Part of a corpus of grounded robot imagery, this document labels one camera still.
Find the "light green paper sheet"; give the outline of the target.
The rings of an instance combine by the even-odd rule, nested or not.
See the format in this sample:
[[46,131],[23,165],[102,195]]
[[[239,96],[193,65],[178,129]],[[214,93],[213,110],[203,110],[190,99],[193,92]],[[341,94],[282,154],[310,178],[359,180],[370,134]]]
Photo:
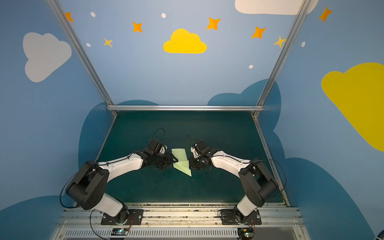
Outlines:
[[173,156],[178,160],[173,164],[174,168],[192,177],[189,161],[185,149],[172,149]]

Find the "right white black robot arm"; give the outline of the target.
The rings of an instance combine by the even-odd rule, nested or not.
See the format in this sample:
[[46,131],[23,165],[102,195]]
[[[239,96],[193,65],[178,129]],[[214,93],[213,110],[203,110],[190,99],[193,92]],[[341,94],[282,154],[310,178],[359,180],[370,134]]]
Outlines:
[[208,166],[225,170],[241,181],[245,196],[232,210],[220,210],[219,218],[224,225],[261,224],[257,208],[262,207],[279,189],[279,185],[261,160],[244,160],[223,151],[198,150],[192,147],[193,156],[189,160],[191,170],[201,170]]

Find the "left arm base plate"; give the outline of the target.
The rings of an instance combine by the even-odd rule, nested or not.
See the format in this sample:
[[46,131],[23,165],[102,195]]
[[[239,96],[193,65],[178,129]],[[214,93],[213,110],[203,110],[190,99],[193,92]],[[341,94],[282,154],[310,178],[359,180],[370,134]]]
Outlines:
[[141,225],[143,209],[122,209],[115,217],[104,213],[101,225]]

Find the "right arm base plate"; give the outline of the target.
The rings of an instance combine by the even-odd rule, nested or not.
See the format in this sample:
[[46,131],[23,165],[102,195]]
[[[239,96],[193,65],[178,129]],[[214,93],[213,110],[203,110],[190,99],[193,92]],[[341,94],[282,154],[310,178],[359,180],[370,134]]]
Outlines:
[[218,211],[218,217],[223,225],[261,225],[262,220],[258,209],[252,211],[248,216],[243,216],[237,210],[222,209]]

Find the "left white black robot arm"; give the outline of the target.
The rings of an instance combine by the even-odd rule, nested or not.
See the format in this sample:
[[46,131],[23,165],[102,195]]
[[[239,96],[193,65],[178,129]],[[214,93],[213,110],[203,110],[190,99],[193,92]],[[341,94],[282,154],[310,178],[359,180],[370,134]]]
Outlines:
[[146,166],[155,165],[164,169],[178,161],[172,153],[150,155],[141,151],[108,162],[87,161],[69,180],[66,194],[83,210],[103,212],[113,225],[124,225],[130,218],[128,207],[106,194],[108,182]]

